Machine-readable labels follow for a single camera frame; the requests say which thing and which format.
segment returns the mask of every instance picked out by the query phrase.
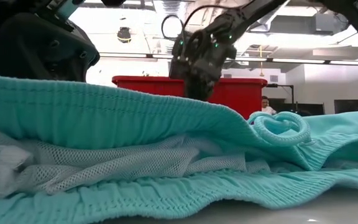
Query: cable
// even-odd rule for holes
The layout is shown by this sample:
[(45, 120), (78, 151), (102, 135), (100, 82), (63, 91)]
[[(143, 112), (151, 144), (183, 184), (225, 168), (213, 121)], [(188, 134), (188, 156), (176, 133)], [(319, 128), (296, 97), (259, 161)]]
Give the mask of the cable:
[(342, 22), (343, 24), (348, 24), (349, 22), (345, 22), (345, 21), (342, 21), (341, 18), (339, 18), (338, 16), (338, 13), (334, 13), (334, 16), (336, 17), (336, 19), (338, 19), (339, 22)]
[(356, 34), (358, 34), (358, 32), (355, 32), (354, 34), (350, 35), (349, 37), (346, 37), (345, 39), (336, 42), (336, 44), (340, 44), (340, 43), (344, 42), (345, 40), (347, 40), (347, 39), (353, 37), (353, 36), (356, 35)]
[(164, 34), (164, 24), (165, 22), (167, 21), (167, 19), (171, 18), (171, 17), (175, 17), (177, 18), (179, 21), (180, 21), (180, 24), (181, 24), (181, 29), (184, 30), (185, 29), (185, 26), (182, 22), (182, 20), (177, 16), (177, 15), (167, 15), (165, 16), (165, 18), (163, 19), (163, 21), (161, 22), (161, 33), (162, 33), (162, 36), (164, 37), (164, 39), (168, 39), (168, 40), (175, 40), (176, 37), (167, 37), (165, 34)]
[[(197, 58), (203, 51), (203, 49), (205, 49), (206, 47), (208, 47), (208, 43), (210, 42), (210, 37), (208, 37), (208, 34), (206, 33), (205, 30), (198, 30), (196, 32), (194, 32), (193, 35), (191, 35), (191, 37), (189, 38), (189, 41), (187, 42), (188, 46), (191, 46), (191, 44), (193, 43), (193, 41), (195, 41), (198, 38), (198, 46), (193, 54), (193, 58)], [(187, 55), (187, 49), (183, 49), (184, 51), (184, 55)]]
[(162, 35), (164, 36), (164, 38), (168, 39), (168, 40), (172, 40), (173, 38), (171, 37), (166, 37), (165, 34), (163, 33), (163, 25), (165, 23), (165, 21), (168, 19), (168, 18), (171, 18), (171, 17), (176, 17), (180, 20), (181, 24), (182, 24), (182, 28), (181, 28), (181, 38), (182, 38), (182, 41), (183, 41), (183, 45), (182, 45), (182, 51), (181, 51), (181, 56), (184, 57), (185, 56), (185, 52), (186, 52), (186, 47), (187, 47), (187, 44), (186, 43), (186, 39), (185, 39), (185, 28), (187, 26), (187, 24), (190, 22), (190, 19), (191, 17), (194, 16), (194, 14), (198, 11), (200, 11), (201, 9), (204, 9), (204, 8), (219, 8), (219, 9), (234, 9), (234, 8), (237, 8), (237, 7), (227, 7), (227, 6), (219, 6), (219, 5), (204, 5), (204, 6), (200, 6), (200, 7), (197, 7), (193, 12), (190, 13), (190, 15), (187, 17), (187, 20), (185, 21), (185, 23), (183, 23), (181, 21), (181, 19), (176, 16), (176, 15), (168, 15), (164, 18), (164, 20), (162, 21), (161, 23), (161, 31), (162, 31)]
[(313, 9), (315, 9), (317, 14), (320, 13), (320, 11), (316, 7), (314, 7), (314, 6), (309, 6), (309, 7), (312, 7)]

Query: black machine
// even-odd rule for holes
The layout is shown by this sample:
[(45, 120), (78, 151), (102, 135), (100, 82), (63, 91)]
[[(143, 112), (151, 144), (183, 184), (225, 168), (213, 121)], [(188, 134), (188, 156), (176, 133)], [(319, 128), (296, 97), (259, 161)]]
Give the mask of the black machine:
[[(102, 0), (118, 7), (125, 0)], [(317, 0), (345, 16), (358, 31), (358, 0)], [(185, 81), (185, 97), (206, 101), (221, 77), (227, 58), (235, 59), (233, 43), (285, 0), (253, 0), (228, 8), (206, 28), (184, 30), (172, 51), (170, 78)], [(83, 0), (0, 1), (0, 76), (85, 82), (99, 53), (87, 35), (68, 20)]]

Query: teal drawstring loop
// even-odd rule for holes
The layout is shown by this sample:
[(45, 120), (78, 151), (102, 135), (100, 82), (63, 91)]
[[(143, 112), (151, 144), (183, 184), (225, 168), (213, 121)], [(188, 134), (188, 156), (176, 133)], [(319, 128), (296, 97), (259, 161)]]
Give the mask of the teal drawstring loop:
[[(295, 113), (281, 112), (276, 115), (270, 115), (263, 112), (255, 112), (251, 114), (248, 123), (254, 123), (252, 125), (254, 131), (264, 141), (273, 146), (296, 146), (300, 143), (312, 141), (309, 124)], [(280, 135), (289, 130), (296, 131), (296, 134)]]

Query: white table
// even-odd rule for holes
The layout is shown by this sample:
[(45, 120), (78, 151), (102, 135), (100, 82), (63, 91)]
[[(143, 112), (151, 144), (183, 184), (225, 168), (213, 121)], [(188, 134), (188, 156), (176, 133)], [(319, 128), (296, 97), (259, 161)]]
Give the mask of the white table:
[(182, 220), (120, 218), (103, 224), (358, 224), (358, 191), (336, 189), (312, 202), (286, 210), (267, 210), (246, 202), (214, 203)]

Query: red plastic container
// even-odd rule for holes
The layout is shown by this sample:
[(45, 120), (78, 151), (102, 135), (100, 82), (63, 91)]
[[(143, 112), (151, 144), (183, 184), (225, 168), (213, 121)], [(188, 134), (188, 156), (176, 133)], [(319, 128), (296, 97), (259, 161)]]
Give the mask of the red plastic container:
[[(183, 80), (168, 77), (116, 76), (112, 82), (120, 88), (144, 93), (183, 96)], [(261, 110), (262, 88), (266, 85), (267, 81), (261, 78), (221, 78), (208, 101), (226, 105), (247, 119)]]

